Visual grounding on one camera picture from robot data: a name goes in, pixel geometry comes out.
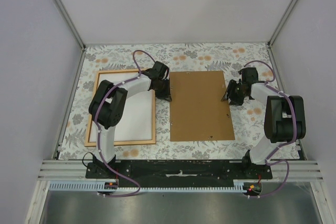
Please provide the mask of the white photo paper sheet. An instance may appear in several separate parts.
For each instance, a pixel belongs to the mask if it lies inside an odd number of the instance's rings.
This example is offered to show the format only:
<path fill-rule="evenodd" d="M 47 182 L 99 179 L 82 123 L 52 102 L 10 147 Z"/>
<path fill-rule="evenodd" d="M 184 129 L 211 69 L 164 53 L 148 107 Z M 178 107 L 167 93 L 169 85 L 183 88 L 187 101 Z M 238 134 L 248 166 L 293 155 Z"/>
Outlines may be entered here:
<path fill-rule="evenodd" d="M 94 91 L 103 80 L 118 83 L 136 76 L 137 73 L 136 69 L 99 71 Z M 155 93 L 152 90 L 128 98 L 121 121 L 115 129 L 115 146 L 155 144 L 155 109 Z"/>

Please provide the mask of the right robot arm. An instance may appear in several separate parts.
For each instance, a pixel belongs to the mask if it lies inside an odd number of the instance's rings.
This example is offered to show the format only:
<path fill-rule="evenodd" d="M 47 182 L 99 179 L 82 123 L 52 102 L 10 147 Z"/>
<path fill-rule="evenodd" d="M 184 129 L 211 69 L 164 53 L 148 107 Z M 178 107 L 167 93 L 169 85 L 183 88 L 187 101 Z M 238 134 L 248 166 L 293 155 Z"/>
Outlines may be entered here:
<path fill-rule="evenodd" d="M 259 80 L 255 67 L 239 70 L 241 78 L 230 80 L 222 97 L 229 105 L 241 106 L 246 98 L 266 108 L 264 137 L 242 158 L 241 174 L 248 179 L 259 173 L 259 165 L 270 165 L 271 158 L 284 146 L 306 135 L 304 101 L 299 95 L 288 95 Z"/>

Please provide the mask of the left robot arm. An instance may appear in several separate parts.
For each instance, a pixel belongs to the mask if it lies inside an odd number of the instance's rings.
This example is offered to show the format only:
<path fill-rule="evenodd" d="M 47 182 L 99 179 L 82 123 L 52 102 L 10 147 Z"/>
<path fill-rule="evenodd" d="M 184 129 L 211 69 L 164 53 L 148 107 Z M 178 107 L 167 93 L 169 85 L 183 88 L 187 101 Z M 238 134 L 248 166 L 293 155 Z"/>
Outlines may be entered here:
<path fill-rule="evenodd" d="M 89 114 L 98 128 L 97 145 L 93 161 L 98 164 L 97 171 L 104 178 L 115 174 L 114 135 L 121 121 L 128 98 L 138 93 L 153 90 L 155 97 L 172 101 L 169 67 L 156 61 L 152 68 L 138 73 L 118 83 L 103 80 L 89 105 Z"/>

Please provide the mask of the brown frame backing board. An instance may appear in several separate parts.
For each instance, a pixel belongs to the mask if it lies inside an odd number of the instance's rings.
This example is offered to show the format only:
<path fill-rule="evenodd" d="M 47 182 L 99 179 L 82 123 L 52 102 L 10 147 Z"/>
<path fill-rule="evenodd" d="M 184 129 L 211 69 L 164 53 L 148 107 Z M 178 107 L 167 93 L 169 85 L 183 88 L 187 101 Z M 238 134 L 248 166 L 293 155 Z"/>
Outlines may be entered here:
<path fill-rule="evenodd" d="M 170 88 L 172 142 L 235 140 L 222 71 L 171 72 Z"/>

